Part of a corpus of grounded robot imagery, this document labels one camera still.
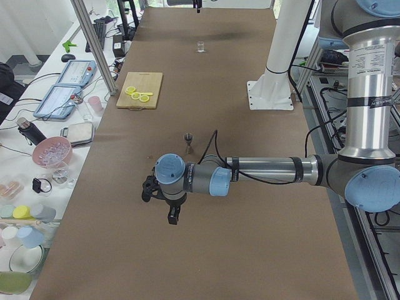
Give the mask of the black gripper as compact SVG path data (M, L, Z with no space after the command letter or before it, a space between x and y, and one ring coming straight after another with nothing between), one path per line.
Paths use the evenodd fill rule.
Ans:
M166 202L169 205L169 213L168 213L168 223L175 224L179 221L179 213L181 210L181 206L185 203L187 199L187 193L185 192L178 199L167 199Z

